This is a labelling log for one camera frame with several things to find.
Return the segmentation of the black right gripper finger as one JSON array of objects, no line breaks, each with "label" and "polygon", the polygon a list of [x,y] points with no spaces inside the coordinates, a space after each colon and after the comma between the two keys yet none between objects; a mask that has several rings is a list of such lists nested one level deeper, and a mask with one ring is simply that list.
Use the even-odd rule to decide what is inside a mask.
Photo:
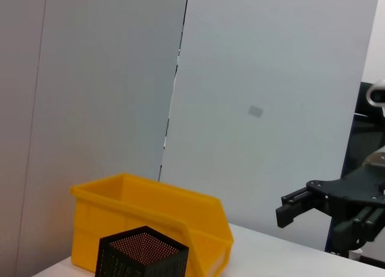
[{"label": "black right gripper finger", "polygon": [[383,228],[384,207],[365,207],[332,229],[332,245],[337,251],[360,249],[367,242],[373,242]]},{"label": "black right gripper finger", "polygon": [[277,226],[284,228],[294,219],[311,209],[323,211],[325,196],[302,188],[281,197],[282,205],[276,209]]}]

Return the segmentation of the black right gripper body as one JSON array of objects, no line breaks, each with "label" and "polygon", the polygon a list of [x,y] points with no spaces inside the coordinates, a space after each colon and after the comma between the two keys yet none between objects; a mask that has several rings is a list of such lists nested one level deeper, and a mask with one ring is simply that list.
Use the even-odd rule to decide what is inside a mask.
[{"label": "black right gripper body", "polygon": [[[325,196],[323,212],[333,219],[332,229],[355,217],[365,207],[384,207],[384,168],[358,168],[338,180],[309,181],[306,187]],[[330,241],[335,250],[332,229]]]}]

